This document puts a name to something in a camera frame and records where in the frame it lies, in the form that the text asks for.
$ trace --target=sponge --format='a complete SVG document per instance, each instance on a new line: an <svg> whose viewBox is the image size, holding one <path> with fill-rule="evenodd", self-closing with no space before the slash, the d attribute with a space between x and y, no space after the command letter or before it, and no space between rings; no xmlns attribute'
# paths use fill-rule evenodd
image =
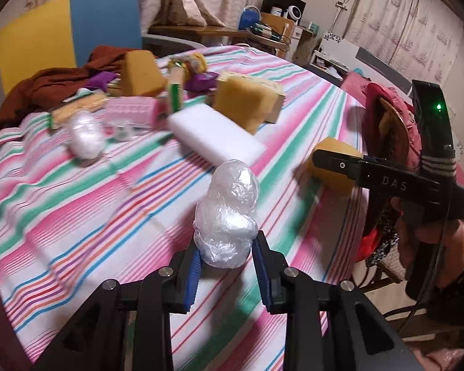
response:
<svg viewBox="0 0 464 371"><path fill-rule="evenodd" d="M165 90L167 81L148 50L133 50L125 55L120 71L122 96L155 97Z"/></svg>
<svg viewBox="0 0 464 371"><path fill-rule="evenodd" d="M325 138L323 141L317 143L313 149L313 152L317 149L343 153L345 155L357 156L359 158L363 157L363 154L357 149L353 148L351 145L330 137ZM311 156L312 154L309 156L306 167L308 172L313 177L319 178L324 185L342 195L348 196L351 194L352 188L355 185L354 180L347 178L344 174L334 173L323 168L315 167L313 161L311 160Z"/></svg>
<svg viewBox="0 0 464 371"><path fill-rule="evenodd" d="M277 94L267 86L242 76L231 76L218 84L213 108L254 135L276 100Z"/></svg>

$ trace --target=blue gripper pad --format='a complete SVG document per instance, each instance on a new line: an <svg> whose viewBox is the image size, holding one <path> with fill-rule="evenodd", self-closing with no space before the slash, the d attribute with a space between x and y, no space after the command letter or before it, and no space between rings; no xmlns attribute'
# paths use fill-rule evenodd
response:
<svg viewBox="0 0 464 371"><path fill-rule="evenodd" d="M266 272L265 258L261 253L261 248L257 238L253 240L252 252L256 279L258 279L258 286L260 287L261 301L266 307L266 310L270 312L272 308L272 285Z"/></svg>
<svg viewBox="0 0 464 371"><path fill-rule="evenodd" d="M201 277L201 255L196 250L192 257L192 263L189 267L189 276L186 281L186 292L184 294L184 308L186 311L191 309L196 299L196 292L198 290L199 278Z"/></svg>

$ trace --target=chair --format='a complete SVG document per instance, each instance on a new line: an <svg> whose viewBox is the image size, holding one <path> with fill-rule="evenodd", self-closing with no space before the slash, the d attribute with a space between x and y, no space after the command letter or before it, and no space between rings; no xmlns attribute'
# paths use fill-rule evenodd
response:
<svg viewBox="0 0 464 371"><path fill-rule="evenodd" d="M98 45L172 47L172 53L202 48L183 39L140 31L139 0L51 0L0 30L0 104L21 80L39 70L87 63Z"/></svg>

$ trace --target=plastic-wrapped object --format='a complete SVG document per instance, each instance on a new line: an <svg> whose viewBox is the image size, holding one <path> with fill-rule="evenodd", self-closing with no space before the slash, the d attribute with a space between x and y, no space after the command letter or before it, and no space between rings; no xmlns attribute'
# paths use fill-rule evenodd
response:
<svg viewBox="0 0 464 371"><path fill-rule="evenodd" d="M70 148L82 160L96 159L105 148L105 134L101 124L93 114L81 110L67 123L70 134Z"/></svg>
<svg viewBox="0 0 464 371"><path fill-rule="evenodd" d="M114 120L110 122L114 129L113 137L119 142L127 142L134 138L135 131L130 120Z"/></svg>
<svg viewBox="0 0 464 371"><path fill-rule="evenodd" d="M251 217L258 195L258 180L245 163L231 160L218 166L196 206L193 224L194 241L204 262L221 268L244 264L258 234Z"/></svg>

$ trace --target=small box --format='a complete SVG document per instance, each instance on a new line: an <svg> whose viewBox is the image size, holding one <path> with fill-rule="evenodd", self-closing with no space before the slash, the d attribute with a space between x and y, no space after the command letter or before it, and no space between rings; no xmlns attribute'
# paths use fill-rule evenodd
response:
<svg viewBox="0 0 464 371"><path fill-rule="evenodd" d="M239 73L234 73L232 71L222 71L220 73L220 76L218 77L218 83L217 83L217 89L220 87L220 83L224 83L229 77L231 76L242 76L243 78L247 78L253 82L260 83L261 85L265 85L277 94L277 99L273 105L273 109L268 114L266 117L265 121L270 122L272 124L275 124L277 122L278 115L280 114L280 110L282 109L282 104L283 101L286 98L285 93L283 92L283 87L280 83L275 82L275 81L270 81L268 79L263 79L259 78L257 76L252 76L252 75L245 75L245 74L239 74Z"/></svg>

